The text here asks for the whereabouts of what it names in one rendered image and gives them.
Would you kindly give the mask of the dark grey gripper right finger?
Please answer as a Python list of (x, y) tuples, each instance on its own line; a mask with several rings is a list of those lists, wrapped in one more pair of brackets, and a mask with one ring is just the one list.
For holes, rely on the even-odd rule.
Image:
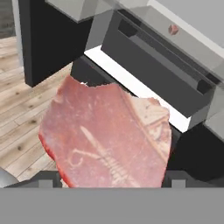
[(167, 171), (164, 175), (162, 187), (206, 188), (206, 187), (214, 187), (214, 185), (192, 178), (185, 171)]

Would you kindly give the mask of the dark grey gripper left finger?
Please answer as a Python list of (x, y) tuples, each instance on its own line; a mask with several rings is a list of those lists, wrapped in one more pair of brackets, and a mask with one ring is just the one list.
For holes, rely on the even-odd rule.
[(61, 177), (58, 171), (40, 171), (30, 179), (10, 185), (25, 188), (61, 188)]

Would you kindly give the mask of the raw red steak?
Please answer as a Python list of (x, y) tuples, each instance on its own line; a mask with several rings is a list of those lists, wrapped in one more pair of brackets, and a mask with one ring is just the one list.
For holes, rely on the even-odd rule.
[(70, 187), (160, 187), (172, 143), (169, 118), (154, 98), (68, 75), (38, 136)]

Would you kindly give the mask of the dark oven door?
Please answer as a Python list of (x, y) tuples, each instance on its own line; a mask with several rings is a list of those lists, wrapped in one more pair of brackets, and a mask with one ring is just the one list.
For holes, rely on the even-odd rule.
[(206, 94), (197, 94), (187, 85), (174, 83), (149, 64), (144, 58), (144, 52), (117, 30), (121, 20), (122, 16), (116, 10), (101, 47), (104, 53), (186, 117), (192, 116), (211, 102), (216, 86)]

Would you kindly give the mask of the white oven bottom drawer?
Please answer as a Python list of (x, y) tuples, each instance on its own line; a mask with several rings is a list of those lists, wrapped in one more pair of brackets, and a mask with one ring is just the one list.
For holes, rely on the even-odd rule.
[(118, 82), (123, 84), (129, 91), (141, 98), (153, 97), (159, 100), (163, 107), (166, 107), (170, 111), (170, 123), (184, 133), (188, 130), (191, 118), (186, 118), (180, 112), (178, 112), (173, 106), (161, 98), (158, 94), (154, 93), (150, 88), (146, 87), (140, 80), (134, 75), (129, 73), (126, 69), (120, 66), (117, 62), (111, 59), (106, 53), (101, 50), (101, 46), (98, 45), (90, 50), (86, 50), (84, 55), (90, 58), (96, 65), (106, 71)]

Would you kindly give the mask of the black cabinet side panel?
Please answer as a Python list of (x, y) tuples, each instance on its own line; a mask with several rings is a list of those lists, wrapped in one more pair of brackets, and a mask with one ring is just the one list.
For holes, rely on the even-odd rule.
[(45, 0), (18, 0), (18, 6), (24, 80), (35, 87), (84, 53), (93, 19), (77, 23)]

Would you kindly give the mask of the red oven knob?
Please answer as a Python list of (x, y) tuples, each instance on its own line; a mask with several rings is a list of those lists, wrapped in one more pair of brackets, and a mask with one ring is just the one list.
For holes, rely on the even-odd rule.
[(179, 28), (175, 24), (171, 24), (168, 28), (168, 31), (171, 35), (176, 35), (179, 31)]

